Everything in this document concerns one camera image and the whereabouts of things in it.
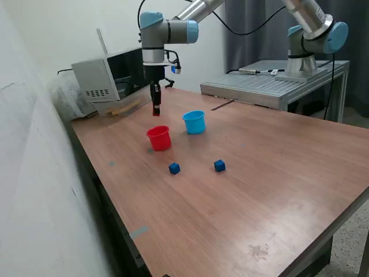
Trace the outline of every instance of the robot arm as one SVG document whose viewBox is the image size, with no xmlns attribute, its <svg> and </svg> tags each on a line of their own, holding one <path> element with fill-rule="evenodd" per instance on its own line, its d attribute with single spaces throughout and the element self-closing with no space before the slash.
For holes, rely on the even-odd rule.
<svg viewBox="0 0 369 277">
<path fill-rule="evenodd" d="M 225 0 L 194 0 L 172 20 L 165 20 L 161 13 L 143 13 L 141 20 L 142 56 L 145 77 L 151 83 L 154 115 L 159 115 L 160 86 L 165 78 L 164 45 L 190 44 L 198 39 L 198 23 L 210 15 Z M 298 76 L 301 72 L 309 74 L 316 67 L 314 53 L 335 53 L 345 43 L 348 36 L 346 23 L 335 23 L 330 14 L 325 14 L 315 0 L 282 0 L 291 15 L 299 23 L 290 28 L 289 60 L 286 74 Z"/>
</svg>

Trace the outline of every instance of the gray device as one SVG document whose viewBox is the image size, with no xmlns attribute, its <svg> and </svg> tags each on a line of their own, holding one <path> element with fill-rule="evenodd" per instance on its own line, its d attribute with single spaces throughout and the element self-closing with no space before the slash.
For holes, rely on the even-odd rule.
<svg viewBox="0 0 369 277">
<path fill-rule="evenodd" d="M 74 74 L 90 103 L 116 102 L 148 85 L 137 48 L 72 64 Z"/>
</svg>

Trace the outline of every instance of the ventilation grille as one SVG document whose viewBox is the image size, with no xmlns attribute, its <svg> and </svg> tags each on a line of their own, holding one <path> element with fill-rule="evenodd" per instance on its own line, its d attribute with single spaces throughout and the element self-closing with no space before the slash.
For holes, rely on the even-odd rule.
<svg viewBox="0 0 369 277">
<path fill-rule="evenodd" d="M 86 91 L 86 95 L 89 97 L 109 97 L 109 90 L 101 89 L 99 91 Z"/>
</svg>

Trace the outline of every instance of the blue block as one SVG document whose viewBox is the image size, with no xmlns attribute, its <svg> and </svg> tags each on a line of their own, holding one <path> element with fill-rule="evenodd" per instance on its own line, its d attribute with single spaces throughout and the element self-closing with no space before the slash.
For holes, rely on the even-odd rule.
<svg viewBox="0 0 369 277">
<path fill-rule="evenodd" d="M 172 174 L 177 174 L 178 172 L 180 172 L 180 168 L 179 168 L 179 164 L 177 163 L 173 163 L 169 166 L 169 171 L 172 173 Z"/>
<path fill-rule="evenodd" d="M 214 166 L 216 172 L 222 172 L 225 170 L 225 163 L 222 160 L 217 160 L 214 162 Z"/>
</svg>

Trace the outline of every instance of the floor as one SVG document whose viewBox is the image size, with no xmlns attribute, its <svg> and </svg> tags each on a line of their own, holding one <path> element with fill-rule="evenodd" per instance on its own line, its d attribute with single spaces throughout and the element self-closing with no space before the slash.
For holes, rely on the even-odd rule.
<svg viewBox="0 0 369 277">
<path fill-rule="evenodd" d="M 369 128 L 369 118 L 362 118 L 354 109 L 346 108 L 344 123 Z M 332 259 L 318 277 L 357 277 L 369 229 L 369 200 L 333 237 Z"/>
</svg>

